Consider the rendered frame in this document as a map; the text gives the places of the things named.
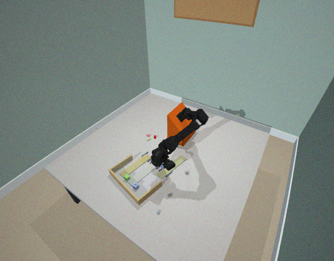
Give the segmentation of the light wooden strip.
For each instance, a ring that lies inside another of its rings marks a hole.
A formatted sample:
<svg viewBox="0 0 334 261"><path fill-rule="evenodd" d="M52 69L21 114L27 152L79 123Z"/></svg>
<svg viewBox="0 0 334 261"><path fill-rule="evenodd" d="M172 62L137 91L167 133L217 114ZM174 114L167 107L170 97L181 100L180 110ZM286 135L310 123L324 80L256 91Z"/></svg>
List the light wooden strip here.
<svg viewBox="0 0 334 261"><path fill-rule="evenodd" d="M151 159L151 157L149 157L147 154L145 154L144 156L142 156L140 159L138 159L142 164L144 164L145 162L147 162L149 159Z"/></svg>

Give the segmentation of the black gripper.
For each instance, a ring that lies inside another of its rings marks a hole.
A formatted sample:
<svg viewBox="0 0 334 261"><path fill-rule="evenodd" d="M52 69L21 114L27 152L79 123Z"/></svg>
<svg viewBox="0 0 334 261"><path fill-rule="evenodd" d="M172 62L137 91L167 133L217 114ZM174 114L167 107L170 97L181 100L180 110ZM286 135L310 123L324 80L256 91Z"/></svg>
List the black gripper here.
<svg viewBox="0 0 334 261"><path fill-rule="evenodd" d="M156 149L158 149L158 148L156 148ZM155 152L156 149L154 149L154 150L152 151L152 154ZM167 169L168 171L170 171L171 169L173 169L173 168L176 166L176 164L175 164L172 160L168 159L169 156L167 156L166 154L164 154L162 158L163 158L163 160L164 160L164 163L163 163L162 165L163 165L164 168Z"/></svg>

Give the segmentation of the tan polka-dotted strip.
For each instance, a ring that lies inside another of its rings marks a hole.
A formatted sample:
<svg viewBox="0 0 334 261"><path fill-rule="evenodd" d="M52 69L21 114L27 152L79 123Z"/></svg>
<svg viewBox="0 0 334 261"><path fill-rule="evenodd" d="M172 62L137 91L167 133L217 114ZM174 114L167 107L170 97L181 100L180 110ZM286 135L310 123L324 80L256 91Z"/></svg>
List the tan polka-dotted strip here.
<svg viewBox="0 0 334 261"><path fill-rule="evenodd" d="M175 168L177 168L179 165L181 165L187 158L184 156L180 155L177 159L175 159L173 162L176 164L176 166L168 171L167 169L161 170L159 173L156 175L160 178L163 179L165 176L167 176L171 171L173 171Z"/></svg>

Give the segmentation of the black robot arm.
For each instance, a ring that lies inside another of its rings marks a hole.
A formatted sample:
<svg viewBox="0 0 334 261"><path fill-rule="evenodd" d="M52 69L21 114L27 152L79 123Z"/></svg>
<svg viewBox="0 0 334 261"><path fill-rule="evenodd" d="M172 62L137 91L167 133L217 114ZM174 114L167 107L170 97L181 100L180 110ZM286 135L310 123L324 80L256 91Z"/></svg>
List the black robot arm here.
<svg viewBox="0 0 334 261"><path fill-rule="evenodd" d="M158 145L158 149L156 149L153 155L151 156L151 159L152 159L151 163L155 167L160 167L162 165L162 163L164 162L162 158L164 154L166 154L167 156L171 154L176 149L180 141L186 138L194 130L199 129L200 126L205 125L209 117L204 112L203 109L198 109L197 111L191 111L190 108L185 107L181 112L179 112L179 114L177 115L177 118L181 122L183 122L184 119L187 119L187 120L192 119L192 121L188 126L186 126L186 128L181 130L178 134L176 134L175 136L166 138ZM198 119L202 124L199 125L196 122L196 119Z"/></svg>

